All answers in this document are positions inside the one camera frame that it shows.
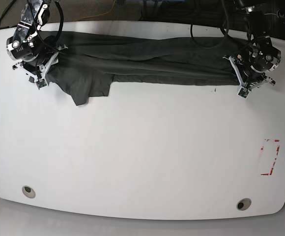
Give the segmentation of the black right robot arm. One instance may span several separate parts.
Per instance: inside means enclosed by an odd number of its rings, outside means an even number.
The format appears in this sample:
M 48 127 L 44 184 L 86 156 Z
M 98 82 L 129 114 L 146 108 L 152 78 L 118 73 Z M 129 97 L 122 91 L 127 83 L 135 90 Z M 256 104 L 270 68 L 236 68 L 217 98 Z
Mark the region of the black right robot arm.
M 41 36 L 41 28 L 46 25 L 50 17 L 51 2 L 51 0 L 28 0 L 14 35 L 6 42 L 7 54 L 17 62 L 12 69 L 23 70 L 29 76 L 29 81 L 36 84 L 39 89 L 49 85 L 47 73 L 58 63 L 58 55 L 67 49 L 65 44 L 57 43 L 64 23 L 63 11 L 58 0 L 55 1 L 60 16 L 58 31 L 53 36 L 46 38 Z

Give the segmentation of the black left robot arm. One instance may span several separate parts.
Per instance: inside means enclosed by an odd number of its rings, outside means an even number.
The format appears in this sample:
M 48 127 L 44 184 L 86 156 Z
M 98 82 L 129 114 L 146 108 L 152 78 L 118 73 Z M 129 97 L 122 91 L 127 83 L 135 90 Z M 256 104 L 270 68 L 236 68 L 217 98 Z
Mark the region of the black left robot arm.
M 236 8 L 243 12 L 247 30 L 247 43 L 241 45 L 234 56 L 225 56 L 239 81 L 238 95 L 247 98 L 253 89 L 276 82 L 266 76 L 281 62 L 281 51 L 272 45 L 261 7 L 263 0 L 235 0 Z

